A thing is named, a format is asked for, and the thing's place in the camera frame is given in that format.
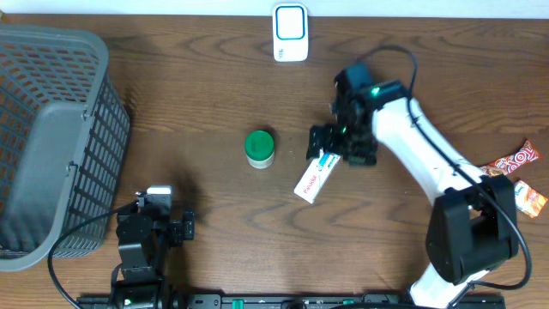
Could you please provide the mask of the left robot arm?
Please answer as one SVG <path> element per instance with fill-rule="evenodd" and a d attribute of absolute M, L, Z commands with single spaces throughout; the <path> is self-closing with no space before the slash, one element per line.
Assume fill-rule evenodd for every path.
<path fill-rule="evenodd" d="M 108 308 L 185 308 L 185 297 L 169 283 L 165 271 L 168 252 L 194 239 L 195 212 L 185 210 L 179 220 L 171 218 L 169 202 L 147 202 L 117 215 L 119 272 L 107 301 Z"/>

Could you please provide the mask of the green lid jar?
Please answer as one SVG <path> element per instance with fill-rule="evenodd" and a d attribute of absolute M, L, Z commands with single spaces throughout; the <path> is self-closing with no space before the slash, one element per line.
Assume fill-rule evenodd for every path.
<path fill-rule="evenodd" d="M 244 151 L 252 167 L 265 169 L 274 162 L 275 140 L 267 131 L 252 131 L 245 139 Z"/>

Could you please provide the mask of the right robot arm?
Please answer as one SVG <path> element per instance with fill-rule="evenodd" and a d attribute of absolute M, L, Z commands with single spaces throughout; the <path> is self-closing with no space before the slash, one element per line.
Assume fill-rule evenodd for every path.
<path fill-rule="evenodd" d="M 427 196 L 430 260 L 409 294 L 417 306 L 446 308 L 519 249 L 514 188 L 472 165 L 436 130 L 399 81 L 375 83 L 362 63 L 335 77 L 332 124 L 310 129 L 310 160 L 295 187 L 312 203 L 339 161 L 368 167 L 388 148 Z"/>

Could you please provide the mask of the orange small snack box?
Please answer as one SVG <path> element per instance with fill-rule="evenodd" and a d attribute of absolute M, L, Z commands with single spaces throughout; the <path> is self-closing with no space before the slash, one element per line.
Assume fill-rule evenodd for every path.
<path fill-rule="evenodd" d="M 518 180 L 514 184 L 514 193 L 516 207 L 530 218 L 536 218 L 548 201 L 547 197 L 522 180 Z"/>

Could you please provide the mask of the white Panadol box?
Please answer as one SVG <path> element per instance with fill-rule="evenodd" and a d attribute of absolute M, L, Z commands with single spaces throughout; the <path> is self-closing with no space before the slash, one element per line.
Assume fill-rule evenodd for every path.
<path fill-rule="evenodd" d="M 313 204 L 340 159 L 337 154 L 321 152 L 320 157 L 311 161 L 293 192 Z"/>

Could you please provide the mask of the red Top chocolate bar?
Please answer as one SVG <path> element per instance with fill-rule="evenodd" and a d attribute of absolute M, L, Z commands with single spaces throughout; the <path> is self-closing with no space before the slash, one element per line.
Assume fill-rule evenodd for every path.
<path fill-rule="evenodd" d="M 480 166 L 480 171 L 489 177 L 508 175 L 513 173 L 517 168 L 537 161 L 540 158 L 540 151 L 527 139 L 514 154 L 508 154 L 484 166 Z"/>

